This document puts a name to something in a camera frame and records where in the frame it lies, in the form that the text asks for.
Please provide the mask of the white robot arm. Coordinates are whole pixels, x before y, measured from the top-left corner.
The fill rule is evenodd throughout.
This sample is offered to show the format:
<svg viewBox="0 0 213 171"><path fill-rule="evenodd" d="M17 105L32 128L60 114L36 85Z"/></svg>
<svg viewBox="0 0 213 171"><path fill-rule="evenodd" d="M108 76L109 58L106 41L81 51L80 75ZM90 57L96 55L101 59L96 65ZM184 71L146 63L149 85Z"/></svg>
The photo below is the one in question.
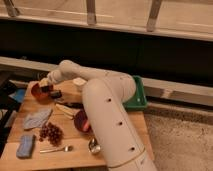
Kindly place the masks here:
<svg viewBox="0 0 213 171"><path fill-rule="evenodd" d="M157 171L122 105L135 94L133 77L63 60L39 85L55 85L77 77L86 80L82 89L84 110L109 171Z"/></svg>

